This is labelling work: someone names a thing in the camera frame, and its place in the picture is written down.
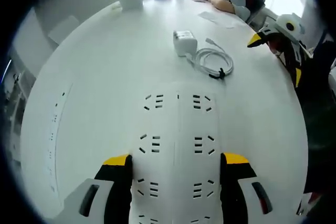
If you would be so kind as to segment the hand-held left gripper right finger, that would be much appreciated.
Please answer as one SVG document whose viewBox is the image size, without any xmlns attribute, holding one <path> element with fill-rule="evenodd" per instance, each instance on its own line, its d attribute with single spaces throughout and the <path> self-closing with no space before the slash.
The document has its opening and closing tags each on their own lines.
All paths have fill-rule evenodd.
<svg viewBox="0 0 336 224">
<path fill-rule="evenodd" d="M 263 223 L 274 206 L 248 159 L 240 154 L 220 155 L 221 223 Z"/>
</svg>

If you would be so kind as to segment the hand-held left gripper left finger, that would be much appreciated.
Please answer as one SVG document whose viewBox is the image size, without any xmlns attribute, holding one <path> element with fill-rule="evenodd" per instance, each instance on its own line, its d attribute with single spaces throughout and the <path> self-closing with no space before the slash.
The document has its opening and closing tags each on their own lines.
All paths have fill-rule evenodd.
<svg viewBox="0 0 336 224">
<path fill-rule="evenodd" d="M 132 155 L 106 160 L 94 178 L 86 179 L 66 197 L 52 223 L 128 223 L 132 180 Z"/>
</svg>

